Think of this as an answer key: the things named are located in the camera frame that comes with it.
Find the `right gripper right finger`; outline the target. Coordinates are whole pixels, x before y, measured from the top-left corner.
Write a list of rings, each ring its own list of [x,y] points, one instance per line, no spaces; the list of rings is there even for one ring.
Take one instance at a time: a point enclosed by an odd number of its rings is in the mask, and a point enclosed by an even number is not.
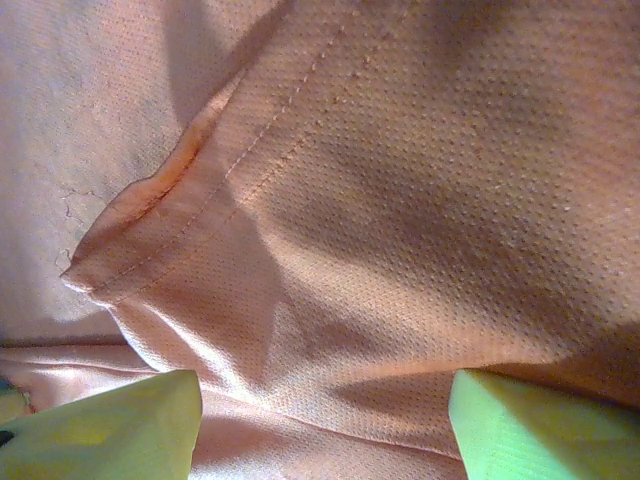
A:
[[[470,479],[639,477],[636,410],[459,370],[448,411]]]

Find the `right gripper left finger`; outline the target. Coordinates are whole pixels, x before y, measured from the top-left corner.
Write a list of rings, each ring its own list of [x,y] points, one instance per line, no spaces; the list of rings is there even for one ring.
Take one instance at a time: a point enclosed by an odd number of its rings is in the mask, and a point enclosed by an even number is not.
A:
[[[4,479],[186,479],[202,419],[198,377],[158,374],[1,426]]]

